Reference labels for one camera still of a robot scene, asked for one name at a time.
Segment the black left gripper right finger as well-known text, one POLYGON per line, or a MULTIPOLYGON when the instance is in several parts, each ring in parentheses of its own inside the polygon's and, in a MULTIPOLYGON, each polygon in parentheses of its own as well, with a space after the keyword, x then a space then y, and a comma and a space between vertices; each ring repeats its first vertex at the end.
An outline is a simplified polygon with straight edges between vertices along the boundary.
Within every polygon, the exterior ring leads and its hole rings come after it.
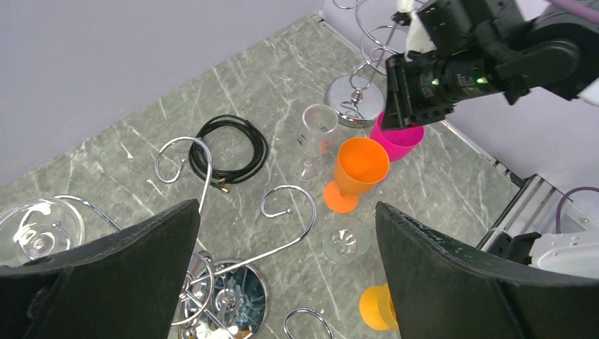
POLYGON ((597 338, 598 281, 483 252, 384 202, 376 239, 402 338, 597 338))

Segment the orange wine glass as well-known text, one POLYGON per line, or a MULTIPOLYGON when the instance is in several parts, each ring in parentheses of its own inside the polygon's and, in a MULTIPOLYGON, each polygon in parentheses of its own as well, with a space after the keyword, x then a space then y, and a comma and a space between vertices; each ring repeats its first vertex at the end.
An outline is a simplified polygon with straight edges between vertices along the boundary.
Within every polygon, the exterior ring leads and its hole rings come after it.
POLYGON ((360 195, 385 179, 389 170, 389 156, 379 143, 367 137, 349 138, 338 149, 333 181, 324 188, 324 203, 335 213, 354 211, 360 195))

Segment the clear wine glass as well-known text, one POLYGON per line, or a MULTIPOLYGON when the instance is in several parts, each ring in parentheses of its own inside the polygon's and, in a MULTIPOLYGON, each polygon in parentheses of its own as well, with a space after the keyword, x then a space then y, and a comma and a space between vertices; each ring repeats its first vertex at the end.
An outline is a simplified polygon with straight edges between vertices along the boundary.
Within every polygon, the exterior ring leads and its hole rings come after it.
POLYGON ((1 212, 1 265, 20 266, 83 243, 81 214, 58 198, 35 198, 1 212))
POLYGON ((322 237, 325 258, 333 264, 347 264, 359 259, 370 248, 372 236, 359 218, 345 216, 328 226, 322 237))

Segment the yellow-orange wine glass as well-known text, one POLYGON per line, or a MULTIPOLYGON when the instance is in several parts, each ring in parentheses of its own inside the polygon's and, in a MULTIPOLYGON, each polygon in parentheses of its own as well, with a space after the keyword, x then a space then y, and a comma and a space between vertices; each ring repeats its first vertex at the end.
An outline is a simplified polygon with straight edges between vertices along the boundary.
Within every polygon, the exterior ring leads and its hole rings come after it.
POLYGON ((361 295, 359 311, 362 320, 376 331, 399 332, 389 285, 368 287, 361 295))

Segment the pink wine glass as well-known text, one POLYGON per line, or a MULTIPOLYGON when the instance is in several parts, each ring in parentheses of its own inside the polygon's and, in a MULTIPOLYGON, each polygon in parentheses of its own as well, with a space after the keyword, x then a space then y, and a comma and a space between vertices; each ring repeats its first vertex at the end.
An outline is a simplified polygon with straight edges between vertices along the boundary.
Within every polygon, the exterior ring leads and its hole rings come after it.
POLYGON ((369 137, 383 147, 390 162, 396 162, 403 159, 422 142, 425 137, 425 128, 417 126, 404 130, 384 131, 381 128, 384 112, 382 111, 377 117, 369 137))

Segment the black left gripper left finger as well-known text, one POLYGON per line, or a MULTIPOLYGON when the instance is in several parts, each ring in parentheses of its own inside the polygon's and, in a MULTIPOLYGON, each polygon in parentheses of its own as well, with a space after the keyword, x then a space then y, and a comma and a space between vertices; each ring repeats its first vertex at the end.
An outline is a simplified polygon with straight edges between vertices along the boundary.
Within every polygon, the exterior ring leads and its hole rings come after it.
POLYGON ((2 338, 166 338, 201 224, 185 200, 118 232, 1 267, 2 338))

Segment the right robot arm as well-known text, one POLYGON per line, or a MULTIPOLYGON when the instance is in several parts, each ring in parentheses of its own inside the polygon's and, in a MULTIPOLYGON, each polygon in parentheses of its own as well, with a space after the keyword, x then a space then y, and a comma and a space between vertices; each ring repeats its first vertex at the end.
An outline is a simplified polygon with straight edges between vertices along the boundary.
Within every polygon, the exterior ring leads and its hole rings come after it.
POLYGON ((510 105, 537 87, 574 100, 598 78, 597 1, 550 1, 530 20, 515 1, 427 1, 394 18, 410 37, 385 62, 385 131, 442 121, 457 103, 497 93, 510 105))

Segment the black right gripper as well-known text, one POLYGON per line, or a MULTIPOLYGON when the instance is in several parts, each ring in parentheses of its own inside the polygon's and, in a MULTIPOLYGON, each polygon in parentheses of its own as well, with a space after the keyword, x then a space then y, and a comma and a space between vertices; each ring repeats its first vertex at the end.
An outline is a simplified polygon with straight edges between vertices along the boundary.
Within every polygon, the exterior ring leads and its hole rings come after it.
POLYGON ((436 51, 397 53, 385 61, 387 95, 384 131, 400 131, 442 121, 458 102, 498 93, 498 82, 481 53, 450 56, 436 51))

